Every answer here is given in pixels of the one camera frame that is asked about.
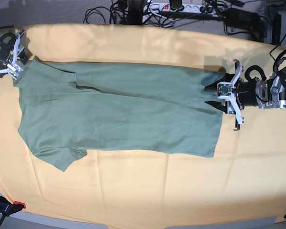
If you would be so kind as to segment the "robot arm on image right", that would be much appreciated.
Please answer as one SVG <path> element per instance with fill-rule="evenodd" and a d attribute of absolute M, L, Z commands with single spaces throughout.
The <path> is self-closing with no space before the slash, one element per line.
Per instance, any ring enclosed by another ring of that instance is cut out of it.
<path fill-rule="evenodd" d="M 286 109 L 286 49 L 275 59 L 272 76 L 267 79 L 258 65 L 250 66 L 244 73 L 245 81 L 226 73 L 224 77 L 206 86 L 206 92 L 217 92 L 217 96 L 227 96 L 225 102 L 205 103 L 226 114 L 236 114 L 246 106 L 260 109 Z"/>

